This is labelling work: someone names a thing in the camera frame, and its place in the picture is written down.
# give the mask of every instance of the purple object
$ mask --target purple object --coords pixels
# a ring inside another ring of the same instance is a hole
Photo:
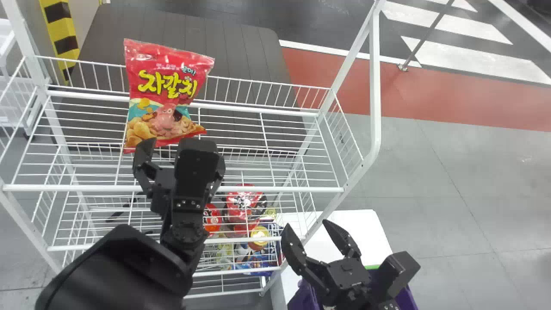
[[[304,280],[299,281],[299,290],[287,304],[288,310],[323,310],[314,288]]]
[[[413,300],[409,286],[402,289],[395,298],[400,310],[419,310]],[[314,288],[304,280],[299,281],[299,290],[287,304],[288,310],[323,310],[323,306],[317,300]]]

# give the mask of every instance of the white wire rack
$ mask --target white wire rack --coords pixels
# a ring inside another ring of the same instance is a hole
[[[132,154],[122,152],[125,67],[35,55],[17,5],[1,1],[24,56],[0,95],[0,119],[9,120],[0,132],[0,203],[55,271],[119,224],[158,239],[161,219],[132,175]],[[375,2],[331,88],[211,76],[190,104],[192,120],[208,131],[198,138],[215,141],[226,162],[212,203],[221,210],[225,193],[261,191],[272,212],[254,223],[268,230],[263,238],[251,236],[248,222],[241,229],[220,225],[222,233],[206,241],[187,298],[266,292],[286,266],[282,228],[290,224],[307,242],[372,165],[380,147],[381,3]],[[369,31],[371,151],[362,154],[337,92]],[[59,63],[67,70],[74,65],[67,83],[45,70],[55,72]],[[175,152],[175,145],[158,148],[153,160],[172,167]],[[317,193],[334,194],[323,212],[316,212]],[[267,242],[254,254],[261,263],[243,264],[234,249],[254,241]]]

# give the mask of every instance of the gray floor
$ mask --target gray floor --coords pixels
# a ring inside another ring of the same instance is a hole
[[[367,150],[369,118],[348,120]],[[551,133],[386,117],[379,158],[339,208],[374,209],[392,249],[421,263],[422,310],[547,309],[550,144]],[[4,209],[0,229],[0,309],[31,309],[51,273]],[[250,300],[237,308],[269,308]]]

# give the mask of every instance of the hazard stripe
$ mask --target hazard stripe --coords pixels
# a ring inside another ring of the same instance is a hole
[[[78,59],[80,49],[67,0],[39,0],[39,2],[56,57]],[[57,63],[67,83],[75,62],[58,61]]]

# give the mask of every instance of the chip bag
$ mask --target chip bag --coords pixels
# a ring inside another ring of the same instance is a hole
[[[187,106],[199,93],[214,59],[188,51],[125,39],[130,91],[124,153],[156,137],[156,147],[206,130],[193,123]]]

